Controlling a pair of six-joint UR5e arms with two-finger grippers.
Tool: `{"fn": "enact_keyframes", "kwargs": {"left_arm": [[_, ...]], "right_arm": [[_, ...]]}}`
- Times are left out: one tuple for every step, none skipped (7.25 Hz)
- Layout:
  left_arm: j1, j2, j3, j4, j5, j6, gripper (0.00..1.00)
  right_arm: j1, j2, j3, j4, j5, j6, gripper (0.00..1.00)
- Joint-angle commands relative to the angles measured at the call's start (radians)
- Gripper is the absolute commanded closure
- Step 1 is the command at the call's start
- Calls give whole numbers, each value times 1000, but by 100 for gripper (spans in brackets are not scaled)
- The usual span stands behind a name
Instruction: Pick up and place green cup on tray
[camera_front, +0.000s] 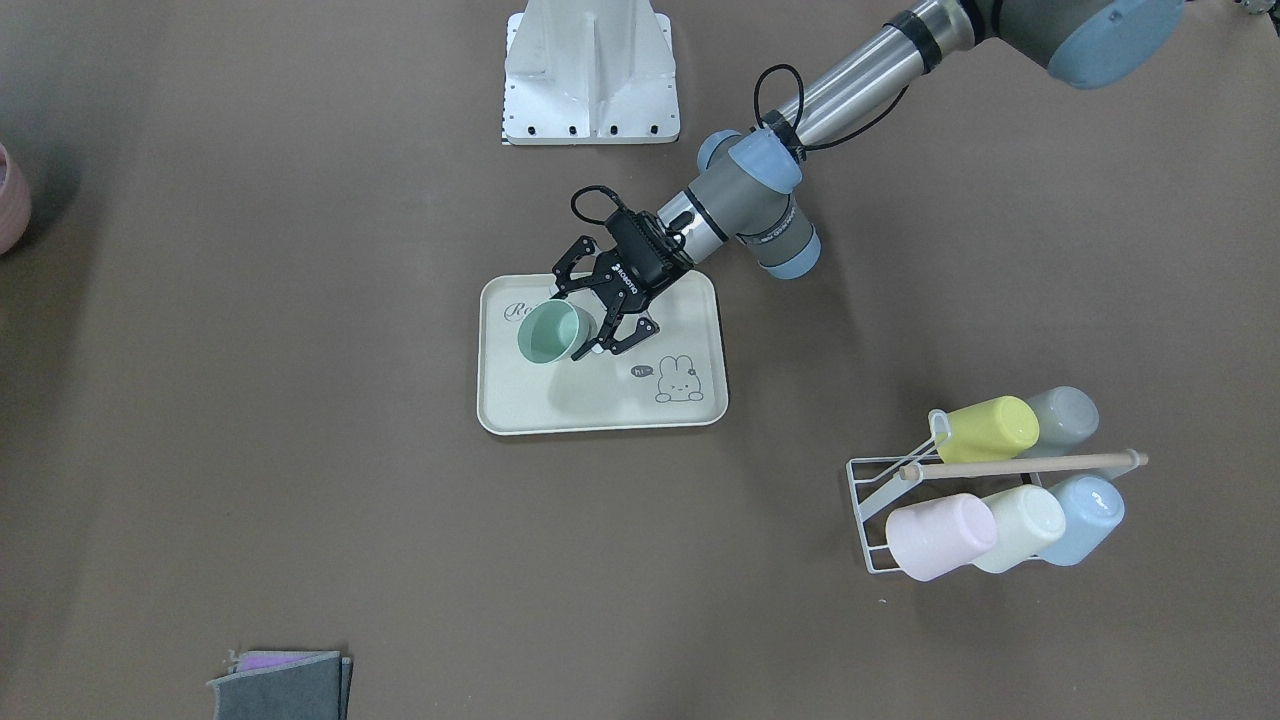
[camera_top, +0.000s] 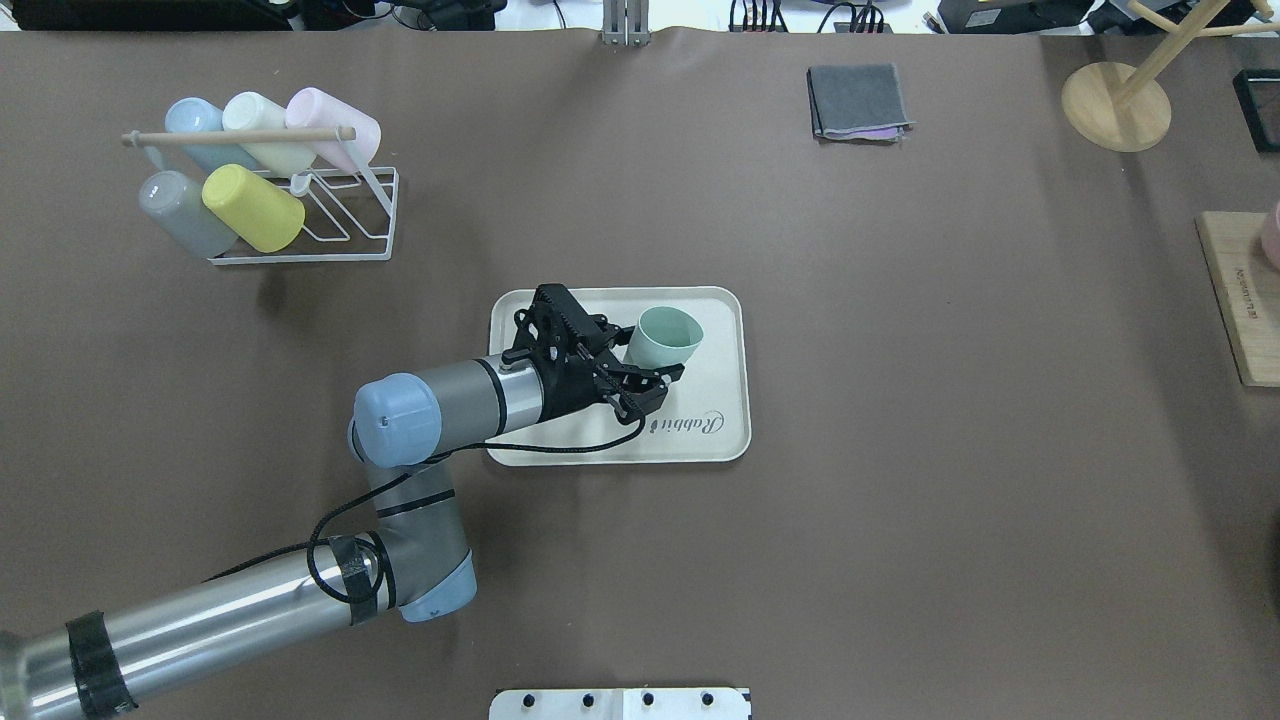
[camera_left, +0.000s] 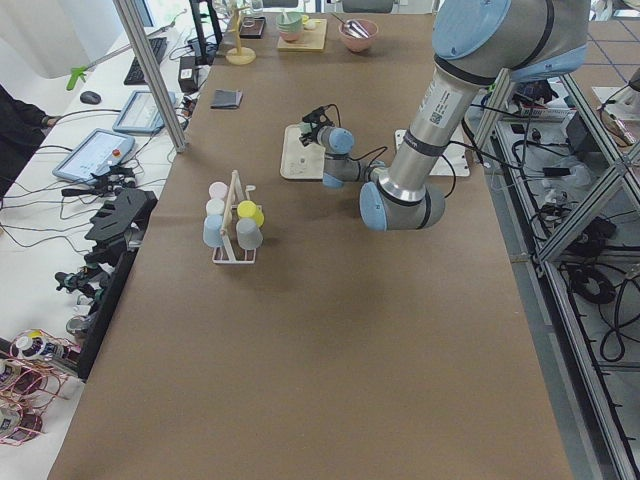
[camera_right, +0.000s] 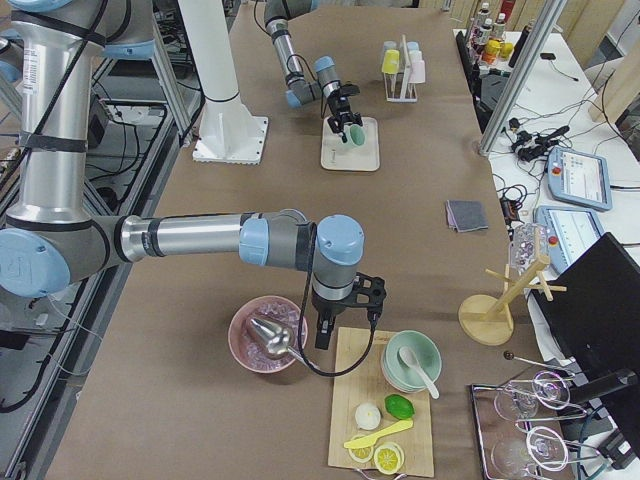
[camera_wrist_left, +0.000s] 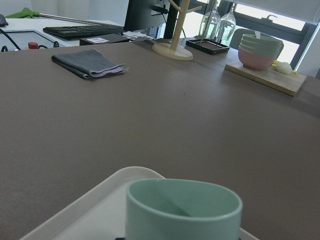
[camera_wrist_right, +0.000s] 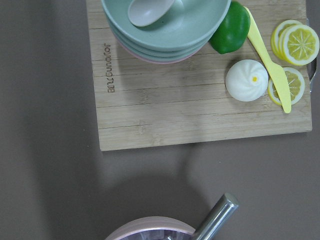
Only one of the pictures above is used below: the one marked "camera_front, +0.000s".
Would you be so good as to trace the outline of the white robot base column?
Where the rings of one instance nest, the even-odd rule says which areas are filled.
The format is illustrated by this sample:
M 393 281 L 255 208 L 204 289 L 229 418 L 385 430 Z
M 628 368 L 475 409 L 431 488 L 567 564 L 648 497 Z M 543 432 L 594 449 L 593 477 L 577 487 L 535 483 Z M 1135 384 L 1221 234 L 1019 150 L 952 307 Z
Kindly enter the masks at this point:
M 530 1 L 506 23 L 500 137 L 513 146 L 671 143 L 671 19 L 649 1 Z

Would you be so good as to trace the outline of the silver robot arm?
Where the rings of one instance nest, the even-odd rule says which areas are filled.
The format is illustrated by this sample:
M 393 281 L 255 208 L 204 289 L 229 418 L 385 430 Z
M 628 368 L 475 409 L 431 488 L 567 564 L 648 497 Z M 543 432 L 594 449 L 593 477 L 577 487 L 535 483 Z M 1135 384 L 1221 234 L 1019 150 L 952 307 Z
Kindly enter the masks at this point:
M 1068 86 L 1101 88 L 1151 59 L 1183 14 L 1181 1 L 922 1 L 900 12 L 820 78 L 799 81 L 787 102 L 755 108 L 749 132 L 709 136 L 698 176 L 660 210 L 634 210 L 604 188 L 613 247 L 582 236 L 553 268 L 554 300 L 588 291 L 604 310 L 566 356 L 625 354 L 654 336 L 652 302 L 731 240 L 774 278 L 806 274 L 820 238 L 795 196 L 803 163 L 882 122 L 947 55 L 998 40 Z

